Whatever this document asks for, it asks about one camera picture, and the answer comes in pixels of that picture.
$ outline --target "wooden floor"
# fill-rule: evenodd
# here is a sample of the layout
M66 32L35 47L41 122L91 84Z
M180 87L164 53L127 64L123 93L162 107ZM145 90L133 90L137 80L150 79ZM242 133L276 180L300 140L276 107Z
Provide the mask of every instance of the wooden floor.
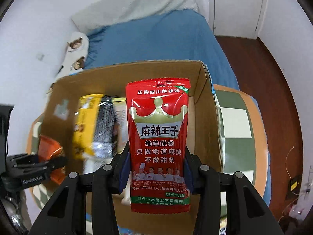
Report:
M292 200L285 200L290 178L302 174L303 147L300 122L287 82L261 40L216 37L237 77L240 90L254 97L262 114L271 155L272 198L276 219Z

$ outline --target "wall switch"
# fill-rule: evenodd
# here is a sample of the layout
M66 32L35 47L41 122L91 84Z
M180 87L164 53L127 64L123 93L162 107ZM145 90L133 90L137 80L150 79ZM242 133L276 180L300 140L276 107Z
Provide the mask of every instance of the wall switch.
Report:
M41 62L44 58L44 54L42 54L41 52L37 53L36 58Z

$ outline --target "cardboard box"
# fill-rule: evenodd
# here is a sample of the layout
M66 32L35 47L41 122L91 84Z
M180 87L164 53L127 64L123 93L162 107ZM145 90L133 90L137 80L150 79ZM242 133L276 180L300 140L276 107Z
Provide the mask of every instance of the cardboard box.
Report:
M72 136L78 100L88 94L125 97L127 83L162 77L189 78L195 109L195 154L203 164L221 170L219 122L210 76L200 61L143 61L86 70L61 78L54 85L47 105L41 132L57 140L69 162L66 172L81 174L82 161L73 159ZM198 212L199 196L191 197L189 213L147 215L133 213L130 206L114 197L117 223L123 228L144 234L192 234ZM91 198L87 197L87 212L91 213Z

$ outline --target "red snack package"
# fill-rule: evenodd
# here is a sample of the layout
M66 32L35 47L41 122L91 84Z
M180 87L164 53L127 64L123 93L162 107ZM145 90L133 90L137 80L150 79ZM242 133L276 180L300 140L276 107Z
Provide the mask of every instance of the red snack package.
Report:
M41 135L39 148L38 148L38 158L39 162L48 161L57 156L65 156L63 147L56 140ZM50 174L50 179L60 185L65 179L65 167L53 170Z
M134 212L174 214L190 209L183 178L189 88L189 80L180 78L126 87Z

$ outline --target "chef illustration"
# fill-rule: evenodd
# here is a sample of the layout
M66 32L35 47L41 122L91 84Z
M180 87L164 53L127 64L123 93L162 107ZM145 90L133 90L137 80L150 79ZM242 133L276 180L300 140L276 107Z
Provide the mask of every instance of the chef illustration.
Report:
M173 175L172 175L172 169L170 167L168 167L166 169L166 174L165 174L165 181L174 181L173 180Z
M179 169L176 169L175 175L173 175L173 177L174 177L174 181L176 183L184 183L185 182L184 178L180 176L180 170Z
M145 174L143 172L143 170L145 169L146 164L145 163L141 163L139 166L139 170L138 173L136 174L136 172L133 172L133 180L144 180L145 179Z
M163 169L161 167L157 169L157 174L154 174L154 180L165 180L165 174L163 174Z
M149 173L145 172L145 180L154 180L154 168L149 168Z

